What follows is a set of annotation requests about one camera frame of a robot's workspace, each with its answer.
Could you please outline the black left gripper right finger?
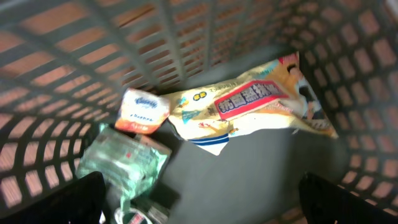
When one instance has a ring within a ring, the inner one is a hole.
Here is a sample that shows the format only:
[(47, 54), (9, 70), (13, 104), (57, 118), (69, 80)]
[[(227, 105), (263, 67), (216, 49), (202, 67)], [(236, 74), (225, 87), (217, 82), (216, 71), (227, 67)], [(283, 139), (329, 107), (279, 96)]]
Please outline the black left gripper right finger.
[(298, 191), (308, 224), (397, 224), (396, 216), (313, 173), (304, 174)]

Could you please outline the teal wipes packet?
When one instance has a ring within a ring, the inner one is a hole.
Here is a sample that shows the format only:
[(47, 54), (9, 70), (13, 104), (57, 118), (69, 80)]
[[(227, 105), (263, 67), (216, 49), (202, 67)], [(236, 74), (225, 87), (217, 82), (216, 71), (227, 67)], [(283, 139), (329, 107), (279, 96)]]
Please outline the teal wipes packet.
[(75, 174), (82, 178), (95, 171), (102, 173), (119, 190), (121, 210), (126, 211), (132, 199), (153, 187), (171, 153), (145, 135), (130, 137), (105, 127), (84, 151)]

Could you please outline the yellow snack bag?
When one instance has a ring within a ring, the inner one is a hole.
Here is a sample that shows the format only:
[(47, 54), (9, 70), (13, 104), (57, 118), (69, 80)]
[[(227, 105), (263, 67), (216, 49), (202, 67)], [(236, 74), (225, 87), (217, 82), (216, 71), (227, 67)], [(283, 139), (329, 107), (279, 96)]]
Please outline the yellow snack bag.
[(240, 76), (169, 93), (169, 122), (184, 140), (219, 155), (230, 138), (262, 129), (301, 129), (337, 138), (298, 52), (254, 67)]

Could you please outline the dark green round-logo packet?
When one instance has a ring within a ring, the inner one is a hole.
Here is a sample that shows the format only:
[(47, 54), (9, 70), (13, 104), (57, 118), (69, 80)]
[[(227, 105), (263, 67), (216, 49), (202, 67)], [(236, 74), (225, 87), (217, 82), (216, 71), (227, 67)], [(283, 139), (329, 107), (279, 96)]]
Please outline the dark green round-logo packet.
[(126, 211), (117, 208), (114, 212), (117, 224), (166, 224), (169, 216), (167, 208), (147, 198), (132, 201)]

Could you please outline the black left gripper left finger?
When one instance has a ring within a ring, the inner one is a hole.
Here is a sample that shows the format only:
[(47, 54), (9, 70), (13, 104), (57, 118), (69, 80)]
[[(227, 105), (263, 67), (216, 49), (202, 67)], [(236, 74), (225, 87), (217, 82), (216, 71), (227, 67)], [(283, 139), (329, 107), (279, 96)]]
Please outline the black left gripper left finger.
[(23, 210), (1, 218), (1, 224), (98, 224), (105, 194), (103, 175), (95, 171)]

